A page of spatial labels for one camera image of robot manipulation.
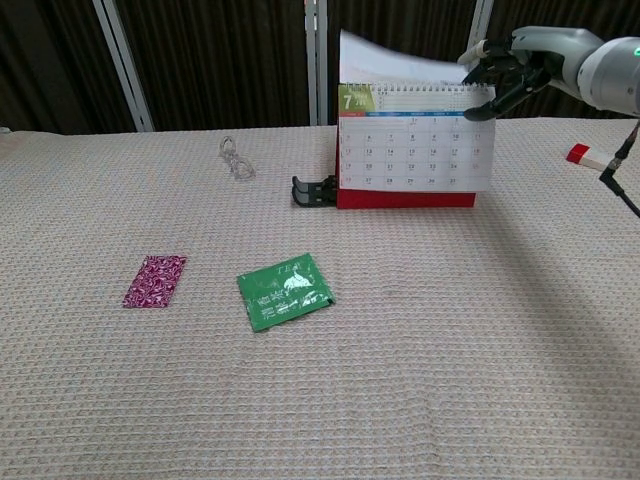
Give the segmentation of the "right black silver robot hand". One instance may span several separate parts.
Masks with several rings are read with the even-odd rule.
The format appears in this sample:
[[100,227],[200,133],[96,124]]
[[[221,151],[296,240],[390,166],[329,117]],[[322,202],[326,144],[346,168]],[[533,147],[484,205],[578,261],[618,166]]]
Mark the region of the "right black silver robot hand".
[[580,100],[582,64],[603,44],[586,29],[550,26],[520,27],[505,40],[478,41],[457,60],[460,65],[476,64],[463,83],[490,84],[501,78],[508,89],[466,110],[464,117],[474,122],[495,119],[547,86]]

